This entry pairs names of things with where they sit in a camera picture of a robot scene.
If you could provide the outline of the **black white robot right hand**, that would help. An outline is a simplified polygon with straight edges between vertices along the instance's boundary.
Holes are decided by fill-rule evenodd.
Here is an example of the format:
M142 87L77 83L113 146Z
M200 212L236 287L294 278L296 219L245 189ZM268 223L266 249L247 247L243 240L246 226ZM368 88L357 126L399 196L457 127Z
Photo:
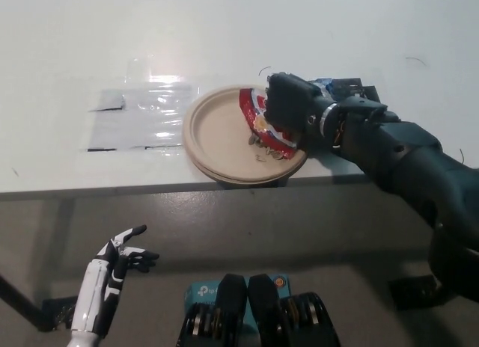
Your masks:
M320 119L334 101L318 86L294 74L275 73L267 82L266 120L288 132L317 135Z

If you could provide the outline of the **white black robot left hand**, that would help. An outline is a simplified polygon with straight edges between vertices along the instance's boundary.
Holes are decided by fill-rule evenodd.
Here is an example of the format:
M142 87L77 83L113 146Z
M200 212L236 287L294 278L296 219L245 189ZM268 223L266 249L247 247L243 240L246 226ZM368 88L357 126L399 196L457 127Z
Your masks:
M117 234L88 263L73 314L69 346L98 346L109 333L127 272L148 273L156 265L157 253L126 244L146 230L143 224Z

